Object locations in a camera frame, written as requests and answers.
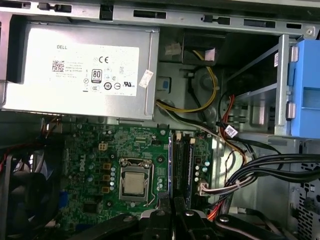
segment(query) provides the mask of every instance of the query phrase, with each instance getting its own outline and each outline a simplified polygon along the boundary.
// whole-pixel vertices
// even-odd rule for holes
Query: cable tie
[[[245,155],[248,156],[248,157],[250,157],[250,158],[252,158],[252,156],[255,155],[255,153],[254,153],[254,152],[248,152],[248,151],[247,151],[247,152],[245,153]]]
[[[238,179],[235,180],[235,185],[237,186],[238,189],[241,188],[240,183],[241,183],[241,182],[240,182]]]

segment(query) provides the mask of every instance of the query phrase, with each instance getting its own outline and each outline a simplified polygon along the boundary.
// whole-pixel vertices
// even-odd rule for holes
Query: power connector
[[[203,187],[208,189],[209,188],[209,183],[207,183],[205,180],[202,179],[202,180],[199,181],[199,184],[198,184],[199,196],[201,196],[201,197],[208,196],[208,194],[203,191]]]

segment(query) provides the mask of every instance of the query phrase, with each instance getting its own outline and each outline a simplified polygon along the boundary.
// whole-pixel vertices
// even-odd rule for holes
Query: fan
[[[44,227],[58,211],[61,151],[19,150],[13,154],[6,235],[25,235]]]

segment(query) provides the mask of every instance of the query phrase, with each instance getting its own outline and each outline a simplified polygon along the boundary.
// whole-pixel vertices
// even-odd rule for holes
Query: screw
[[[219,218],[219,220],[220,220],[221,222],[223,222],[223,223],[229,222],[229,218],[227,218],[226,216],[221,216],[221,217]]]
[[[158,211],[158,213],[157,213],[158,216],[163,216],[163,215],[165,215],[165,214],[166,214],[165,211],[162,211],[162,210],[161,210],[161,211]]]
[[[314,34],[314,31],[313,31],[312,29],[308,29],[308,30],[306,31],[306,34],[309,35],[309,36],[311,36],[312,34]]]
[[[186,211],[185,212],[185,215],[190,217],[190,216],[193,216],[195,213],[193,211]]]
[[[134,218],[132,216],[127,216],[125,219],[123,219],[124,222],[131,222]]]

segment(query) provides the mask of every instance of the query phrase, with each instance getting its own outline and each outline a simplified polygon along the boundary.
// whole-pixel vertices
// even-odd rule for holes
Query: white label
[[[138,47],[72,43],[51,48],[51,82],[85,93],[137,95]]]
[[[278,67],[278,62],[279,62],[279,53],[277,52],[274,55],[274,67]]]
[[[181,52],[182,52],[182,49],[181,49],[180,43],[173,43],[173,44],[165,46],[164,55],[166,55],[166,56],[179,55],[179,54],[181,54]]]
[[[214,62],[216,59],[216,49],[205,51],[204,60]]]
[[[226,128],[225,128],[225,133],[229,135],[230,138],[233,138],[235,135],[238,134],[238,131],[235,130],[232,126],[228,125]]]
[[[152,71],[145,70],[141,81],[139,82],[139,86],[146,89],[153,75],[154,73]]]

